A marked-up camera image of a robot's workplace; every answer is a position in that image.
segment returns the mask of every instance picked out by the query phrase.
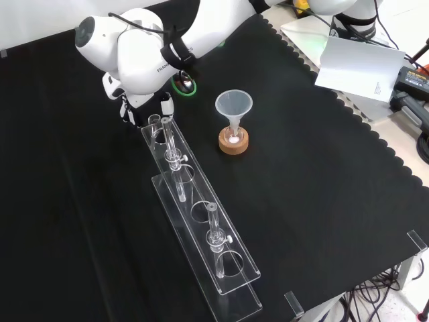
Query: table leg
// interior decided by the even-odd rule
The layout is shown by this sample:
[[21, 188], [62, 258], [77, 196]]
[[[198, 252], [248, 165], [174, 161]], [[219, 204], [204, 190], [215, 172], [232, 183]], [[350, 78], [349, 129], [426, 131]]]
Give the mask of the table leg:
[[326, 312], [331, 310], [334, 304], [338, 302], [343, 295], [344, 293], [305, 312], [305, 314], [301, 317], [300, 322], [319, 322]]
[[429, 301], [426, 303], [426, 306], [424, 307], [423, 312], [421, 312], [417, 316], [417, 319], [421, 322], [426, 322], [428, 320], [428, 315], [429, 315]]
[[412, 271], [413, 267], [418, 265], [420, 258], [422, 258], [422, 254], [423, 252], [420, 252], [419, 254], [402, 262], [399, 274], [397, 276], [397, 283], [399, 284], [401, 290], [409, 281], [411, 281], [411, 279], [413, 279], [413, 277], [415, 277], [414, 275], [410, 274], [410, 272]]

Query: white paper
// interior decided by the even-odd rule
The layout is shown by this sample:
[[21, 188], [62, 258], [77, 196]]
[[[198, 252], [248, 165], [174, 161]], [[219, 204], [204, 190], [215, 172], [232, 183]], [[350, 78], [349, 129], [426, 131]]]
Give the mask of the white paper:
[[405, 52], [329, 37], [316, 86], [388, 102]]
[[[332, 16], [329, 15], [322, 15], [321, 18], [332, 21]], [[328, 42], [329, 27], [310, 15], [284, 24], [281, 29], [294, 45], [320, 68], [320, 57]]]

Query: floor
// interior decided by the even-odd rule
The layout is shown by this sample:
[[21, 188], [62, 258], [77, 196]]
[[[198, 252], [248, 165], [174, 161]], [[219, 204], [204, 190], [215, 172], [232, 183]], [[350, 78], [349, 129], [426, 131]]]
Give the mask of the floor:
[[[289, 9], [271, 8], [263, 15], [279, 30], [280, 25], [295, 19], [294, 14]], [[429, 12], [428, 0], [385, 0], [380, 8], [380, 17], [390, 36], [398, 46], [408, 54], [414, 55], [429, 37], [428, 28], [425, 28], [427, 14]], [[429, 52], [420, 60], [420, 64], [429, 64]], [[428, 265], [429, 252], [422, 256], [423, 261]], [[421, 265], [414, 268], [414, 275], [419, 275]], [[390, 291], [384, 304], [379, 310], [379, 316], [383, 322], [416, 321], [416, 315], [424, 308], [429, 300], [429, 272], [415, 281], [411, 281], [401, 291]], [[373, 307], [366, 303], [359, 296], [357, 304], [361, 321], [368, 321]], [[356, 309], [352, 306], [352, 312], [357, 319]], [[343, 318], [344, 310], [340, 303], [337, 303], [329, 313], [325, 322], [339, 322]]]

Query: black cloth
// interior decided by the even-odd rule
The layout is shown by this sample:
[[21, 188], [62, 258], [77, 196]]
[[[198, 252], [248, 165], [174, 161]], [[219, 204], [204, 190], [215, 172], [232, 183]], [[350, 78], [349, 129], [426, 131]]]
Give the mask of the black cloth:
[[[198, 7], [186, 3], [154, 11], [181, 28]], [[151, 186], [155, 162], [73, 39], [58, 34], [0, 60], [0, 319], [210, 321]], [[288, 291], [308, 310], [412, 256], [412, 229], [429, 240], [429, 189], [314, 87], [260, 16], [195, 69], [195, 96], [171, 92], [175, 118], [261, 270], [263, 310], [248, 321], [289, 321]], [[217, 146], [227, 120], [215, 99], [228, 89], [254, 103], [242, 120], [249, 149], [234, 157]], [[142, 113], [152, 111], [159, 104]]]

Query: glass tube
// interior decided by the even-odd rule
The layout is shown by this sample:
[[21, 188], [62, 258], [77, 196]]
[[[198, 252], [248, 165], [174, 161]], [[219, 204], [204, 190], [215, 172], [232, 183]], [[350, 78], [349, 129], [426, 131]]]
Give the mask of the glass tube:
[[210, 238], [216, 243], [221, 238], [221, 231], [219, 227], [219, 215], [217, 213], [217, 204], [209, 203], [207, 205], [208, 222], [210, 224]]
[[171, 119], [168, 117], [163, 117], [161, 119], [161, 123], [167, 144], [166, 160], [170, 165], [170, 169], [177, 170], [180, 168], [180, 155], [174, 143], [173, 131], [171, 128]]
[[147, 119], [147, 124], [155, 124], [157, 122], [161, 121], [161, 117], [158, 114], [152, 114]]
[[216, 276], [225, 277], [225, 268], [223, 266], [223, 253], [214, 253], [214, 262], [216, 263]]
[[182, 164], [179, 169], [172, 171], [172, 178], [176, 184], [179, 201], [192, 202], [194, 193], [194, 169], [189, 164]]

